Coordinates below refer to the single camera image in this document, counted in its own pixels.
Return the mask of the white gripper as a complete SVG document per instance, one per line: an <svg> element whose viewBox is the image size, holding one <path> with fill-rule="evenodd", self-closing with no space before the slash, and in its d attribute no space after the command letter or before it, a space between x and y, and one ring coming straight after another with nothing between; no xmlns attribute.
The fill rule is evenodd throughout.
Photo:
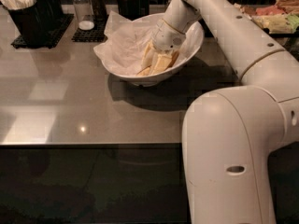
<svg viewBox="0 0 299 224"><path fill-rule="evenodd" d="M144 50L141 67L145 69L151 66L150 73L152 75L162 73L175 63L178 52L159 53L155 59L156 49L163 51L177 50L185 39L185 34L172 28L165 20L159 19L151 33L152 41L147 44Z"/></svg>

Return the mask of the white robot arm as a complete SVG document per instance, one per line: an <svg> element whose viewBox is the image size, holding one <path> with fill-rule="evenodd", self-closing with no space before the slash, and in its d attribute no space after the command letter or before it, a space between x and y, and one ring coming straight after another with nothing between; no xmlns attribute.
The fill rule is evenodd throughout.
<svg viewBox="0 0 299 224"><path fill-rule="evenodd" d="M276 224L268 156L299 139L299 63L227 0L171 0L154 27L173 49L204 20L238 83L192 102L182 154L192 224Z"/></svg>

